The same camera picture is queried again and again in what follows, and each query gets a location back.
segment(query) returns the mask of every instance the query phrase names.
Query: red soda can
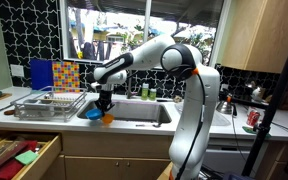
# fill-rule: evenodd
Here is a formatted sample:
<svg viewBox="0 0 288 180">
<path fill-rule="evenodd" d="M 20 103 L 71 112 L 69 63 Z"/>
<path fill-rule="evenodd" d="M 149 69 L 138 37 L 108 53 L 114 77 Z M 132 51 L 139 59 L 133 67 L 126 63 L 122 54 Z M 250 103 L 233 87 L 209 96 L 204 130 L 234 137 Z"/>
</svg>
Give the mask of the red soda can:
<svg viewBox="0 0 288 180">
<path fill-rule="evenodd" d="M 251 111 L 250 114 L 248 115 L 246 124 L 250 125 L 250 126 L 254 126 L 258 119 L 260 118 L 260 113 L 257 111 Z"/>
</svg>

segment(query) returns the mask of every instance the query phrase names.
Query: kitchen sink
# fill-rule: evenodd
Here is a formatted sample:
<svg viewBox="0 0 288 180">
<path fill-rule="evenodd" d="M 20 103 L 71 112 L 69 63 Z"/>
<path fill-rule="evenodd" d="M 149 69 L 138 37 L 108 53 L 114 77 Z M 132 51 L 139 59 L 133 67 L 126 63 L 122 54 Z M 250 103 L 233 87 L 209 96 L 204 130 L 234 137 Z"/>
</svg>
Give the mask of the kitchen sink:
<svg viewBox="0 0 288 180">
<path fill-rule="evenodd" d="M 162 104 L 135 102 L 135 101 L 113 101 L 115 106 L 107 113 L 114 116 L 115 121 L 146 122 L 146 123 L 170 123 L 165 107 Z M 85 113 L 97 108 L 94 101 L 90 101 L 77 117 L 87 119 Z"/>
</svg>

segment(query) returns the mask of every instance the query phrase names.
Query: open drawer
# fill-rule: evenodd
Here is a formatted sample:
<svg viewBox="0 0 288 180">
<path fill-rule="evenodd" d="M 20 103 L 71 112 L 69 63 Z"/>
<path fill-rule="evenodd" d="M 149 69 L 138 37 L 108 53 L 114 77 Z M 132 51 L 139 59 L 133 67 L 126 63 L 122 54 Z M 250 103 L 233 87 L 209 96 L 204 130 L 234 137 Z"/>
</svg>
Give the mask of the open drawer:
<svg viewBox="0 0 288 180">
<path fill-rule="evenodd" d="M 20 137 L 22 140 L 36 140 L 37 141 L 37 158 L 29 165 L 24 166 L 13 179 L 27 179 L 27 180 L 38 180 L 47 171 L 49 166 L 58 157 L 62 150 L 61 139 L 59 135 L 49 135 L 49 134 L 22 134 L 22 133 L 12 133 L 8 138 L 0 141 L 0 147 L 3 144 L 12 144 L 15 138 Z"/>
</svg>

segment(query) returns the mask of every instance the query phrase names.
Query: tray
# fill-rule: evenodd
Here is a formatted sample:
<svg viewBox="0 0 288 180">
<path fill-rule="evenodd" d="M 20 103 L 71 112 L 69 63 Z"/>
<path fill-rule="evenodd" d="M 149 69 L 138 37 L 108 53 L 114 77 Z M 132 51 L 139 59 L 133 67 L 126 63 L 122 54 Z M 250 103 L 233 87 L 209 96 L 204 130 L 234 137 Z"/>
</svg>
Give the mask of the tray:
<svg viewBox="0 0 288 180">
<path fill-rule="evenodd" d="M 86 89 L 47 86 L 32 91 L 11 104 L 15 106 L 15 117 L 38 120 L 69 119 L 85 103 Z"/>
</svg>

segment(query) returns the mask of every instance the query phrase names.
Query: window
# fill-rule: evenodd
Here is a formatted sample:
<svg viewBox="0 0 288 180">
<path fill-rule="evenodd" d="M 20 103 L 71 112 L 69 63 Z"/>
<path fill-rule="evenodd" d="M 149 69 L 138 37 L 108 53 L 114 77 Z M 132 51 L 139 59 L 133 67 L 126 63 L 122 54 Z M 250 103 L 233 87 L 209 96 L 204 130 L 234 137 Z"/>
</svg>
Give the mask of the window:
<svg viewBox="0 0 288 180">
<path fill-rule="evenodd" d="M 130 51 L 160 34 L 197 47 L 210 61 L 224 0 L 61 1 L 65 59 L 103 61 Z"/>
</svg>

